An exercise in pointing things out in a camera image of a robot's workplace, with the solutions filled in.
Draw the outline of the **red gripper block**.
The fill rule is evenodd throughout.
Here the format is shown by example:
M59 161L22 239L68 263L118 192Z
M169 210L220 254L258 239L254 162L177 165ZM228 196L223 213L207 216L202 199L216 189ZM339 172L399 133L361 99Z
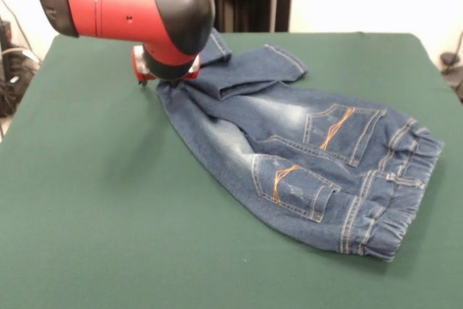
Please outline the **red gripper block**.
M142 46L132 48L132 63L138 85L145 88L149 80L176 82L180 80L194 80L200 71L200 56L191 62L181 65L167 65L154 59L148 50Z

